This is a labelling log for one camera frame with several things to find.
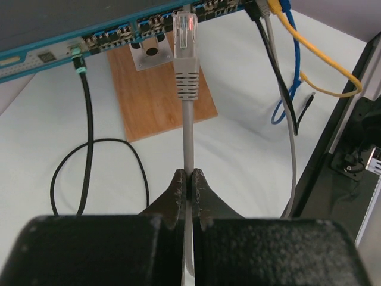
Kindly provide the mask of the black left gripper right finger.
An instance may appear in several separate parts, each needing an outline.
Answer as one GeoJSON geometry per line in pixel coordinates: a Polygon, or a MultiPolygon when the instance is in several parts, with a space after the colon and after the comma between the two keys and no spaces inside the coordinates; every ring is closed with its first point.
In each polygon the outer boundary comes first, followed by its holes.
{"type": "Polygon", "coordinates": [[[201,169],[191,179],[196,285],[246,285],[246,220],[209,186],[201,169]]]}

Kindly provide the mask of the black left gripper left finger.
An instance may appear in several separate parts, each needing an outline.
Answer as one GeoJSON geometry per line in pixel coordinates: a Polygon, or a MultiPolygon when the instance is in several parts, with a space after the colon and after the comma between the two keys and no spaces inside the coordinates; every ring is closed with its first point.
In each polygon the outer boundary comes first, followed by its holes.
{"type": "Polygon", "coordinates": [[[158,227],[148,285],[184,284],[186,187],[186,173],[177,169],[168,188],[142,212],[158,227]]]}

